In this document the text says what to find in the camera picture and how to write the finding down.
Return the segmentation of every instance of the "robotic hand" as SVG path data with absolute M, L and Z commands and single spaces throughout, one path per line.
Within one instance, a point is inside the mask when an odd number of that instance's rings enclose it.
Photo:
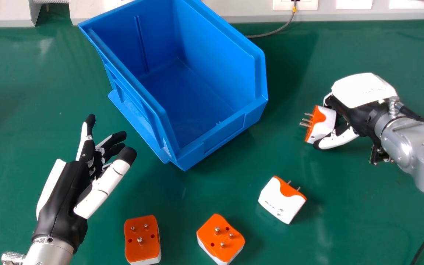
M 331 149 L 368 136 L 374 143 L 370 163 L 396 163 L 424 192 L 424 119 L 399 101 L 395 89 L 377 75 L 355 74 L 335 82 L 301 126 L 305 141 Z
M 75 161 L 60 159 L 55 165 L 37 203 L 37 227 L 27 255 L 6 252 L 5 265 L 67 265 L 88 230 L 88 218 L 101 206 L 133 164 L 137 152 L 121 143 L 124 131 L 94 144 L 90 114 L 81 128 Z M 116 160 L 106 164 L 111 157 Z

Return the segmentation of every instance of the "black and white robotic hand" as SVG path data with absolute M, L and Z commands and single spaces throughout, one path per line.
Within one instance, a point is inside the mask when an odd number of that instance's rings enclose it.
M 300 125 L 307 127 L 305 141 L 316 149 L 368 136 L 373 142 L 370 163 L 396 163 L 424 192 L 424 118 L 402 104 L 395 89 L 377 75 L 338 80 L 323 106 L 306 115 Z
M 4 265 L 67 265 L 83 243 L 88 219 L 137 157 L 122 143 L 127 137 L 124 131 L 95 145 L 95 122 L 93 114 L 84 121 L 75 161 L 55 161 L 37 203 L 37 227 L 27 255 L 6 252 L 1 257 Z M 116 159 L 107 164 L 113 156 Z

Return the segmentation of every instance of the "blue storage container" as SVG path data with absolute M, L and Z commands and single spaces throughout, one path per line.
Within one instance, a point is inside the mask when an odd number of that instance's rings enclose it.
M 163 163 L 189 169 L 268 102 L 264 53 L 200 0 L 135 0 L 79 27 L 109 98 Z

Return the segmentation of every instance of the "orange and white plug adapter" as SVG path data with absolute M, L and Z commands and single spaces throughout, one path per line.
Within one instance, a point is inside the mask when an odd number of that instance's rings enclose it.
M 230 264 L 245 243 L 240 232 L 217 213 L 197 230 L 197 242 L 218 265 Z
M 302 119 L 300 126 L 307 127 L 305 142 L 313 142 L 330 134 L 335 128 L 336 111 L 327 107 L 315 106 L 312 114 L 305 113 L 309 119 Z
M 297 215 L 307 198 L 300 193 L 300 187 L 295 189 L 278 176 L 274 176 L 264 186 L 258 198 L 261 204 L 269 213 L 290 224 L 294 216 Z
M 125 221 L 125 258 L 131 265 L 151 265 L 161 260 L 160 230 L 153 215 Z

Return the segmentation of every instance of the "green table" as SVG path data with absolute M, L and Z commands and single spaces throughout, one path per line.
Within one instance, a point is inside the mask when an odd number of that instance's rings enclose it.
M 160 226 L 162 265 L 214 264 L 195 236 L 213 213 L 246 238 L 235 265 L 405 265 L 424 240 L 424 194 L 410 176 L 369 165 L 369 139 L 316 151 L 298 126 L 334 81 L 360 72 L 383 77 L 424 115 L 424 21 L 305 22 L 255 40 L 269 84 L 261 121 L 187 172 L 162 164 L 111 104 L 101 60 L 67 10 L 43 11 L 39 25 L 0 29 L 0 255 L 27 251 L 45 180 L 56 158 L 74 159 L 89 113 L 96 141 L 126 130 L 138 158 L 89 220 L 73 264 L 127 264 L 123 223 L 150 214 Z M 308 198 L 291 225 L 257 203 L 275 174 Z

